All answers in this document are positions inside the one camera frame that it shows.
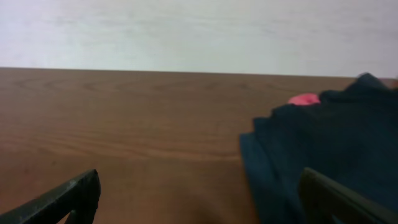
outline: fabric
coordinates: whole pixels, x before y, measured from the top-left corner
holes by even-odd
[[[370,74],[320,104],[285,105],[240,137],[261,223],[305,223],[297,193],[311,167],[398,212],[398,92]]]
[[[291,97],[291,99],[287,103],[294,105],[312,105],[315,103],[320,103],[320,100],[318,95],[313,93],[306,93]]]

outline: wall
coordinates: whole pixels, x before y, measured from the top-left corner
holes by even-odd
[[[396,0],[0,0],[0,66],[396,77]]]

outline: navy blue towel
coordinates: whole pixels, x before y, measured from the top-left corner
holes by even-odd
[[[304,167],[398,212],[398,91],[365,74],[320,101],[276,108],[240,137],[261,223],[305,223],[297,193]]]

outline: dark blue cloth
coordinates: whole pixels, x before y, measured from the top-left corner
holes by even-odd
[[[365,74],[320,100],[276,108],[240,137],[261,223],[305,223],[297,193],[304,167],[398,212],[398,92]]]

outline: tabletop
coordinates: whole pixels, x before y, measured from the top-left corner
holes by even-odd
[[[0,68],[0,213],[97,169],[95,223],[257,223],[239,134],[352,81]]]

